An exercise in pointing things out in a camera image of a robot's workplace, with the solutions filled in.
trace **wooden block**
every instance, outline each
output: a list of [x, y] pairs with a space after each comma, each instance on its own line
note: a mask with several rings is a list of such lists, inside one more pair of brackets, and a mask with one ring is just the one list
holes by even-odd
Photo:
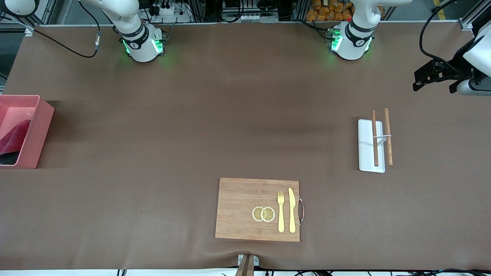
[[[285, 204], [283, 215], [285, 229], [289, 228], [290, 204], [288, 188], [292, 188], [296, 204], [294, 217], [296, 232], [278, 231], [279, 206], [278, 191], [283, 191]], [[216, 238], [256, 240], [256, 241], [300, 241], [299, 220], [299, 182], [288, 180], [220, 178], [218, 191]], [[252, 210], [256, 206], [274, 209], [276, 215], [272, 222], [257, 222], [252, 218]]]

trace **cutting board handle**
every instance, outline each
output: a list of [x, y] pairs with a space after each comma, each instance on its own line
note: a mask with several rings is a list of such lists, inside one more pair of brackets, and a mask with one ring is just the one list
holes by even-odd
[[299, 208], [299, 217], [300, 217], [300, 214], [302, 215], [299, 225], [302, 225], [302, 221], [305, 218], [305, 204], [303, 203], [303, 200], [300, 196], [299, 196], [299, 203], [302, 205], [302, 212], [301, 213], [300, 213], [300, 208]]

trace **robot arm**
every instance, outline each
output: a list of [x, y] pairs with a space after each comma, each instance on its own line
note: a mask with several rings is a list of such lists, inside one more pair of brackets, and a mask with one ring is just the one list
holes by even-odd
[[[163, 55], [165, 39], [161, 29], [143, 24], [138, 16], [138, 0], [83, 0], [102, 11], [123, 37], [128, 54], [138, 62], [148, 62]], [[14, 17], [29, 17], [39, 0], [0, 0], [0, 10]]]
[[450, 93], [491, 96], [491, 24], [481, 28], [477, 36], [460, 48], [448, 63], [450, 68], [432, 59], [414, 72], [414, 91], [430, 83], [455, 80]]
[[380, 22], [379, 5], [399, 6], [412, 0], [352, 0], [355, 13], [350, 22], [334, 27], [339, 29], [337, 40], [329, 43], [332, 52], [347, 60], [359, 59], [368, 50], [372, 34]]

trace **pink cloth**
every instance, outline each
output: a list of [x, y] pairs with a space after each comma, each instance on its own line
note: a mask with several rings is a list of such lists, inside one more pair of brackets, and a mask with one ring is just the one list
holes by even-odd
[[30, 120], [18, 123], [5, 137], [0, 139], [0, 155], [21, 150], [29, 124]]

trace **brown tablecloth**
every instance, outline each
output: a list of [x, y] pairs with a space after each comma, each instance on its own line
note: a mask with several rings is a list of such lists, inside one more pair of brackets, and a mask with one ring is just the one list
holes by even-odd
[[[491, 269], [491, 98], [413, 92], [422, 24], [344, 61], [301, 24], [174, 28], [138, 64], [111, 28], [80, 58], [34, 34], [5, 93], [56, 107], [39, 169], [0, 171], [0, 269]], [[90, 53], [94, 28], [43, 28]], [[429, 52], [471, 38], [431, 24]], [[394, 167], [361, 172], [357, 120], [390, 110]], [[299, 180], [300, 243], [214, 238], [220, 177]]]

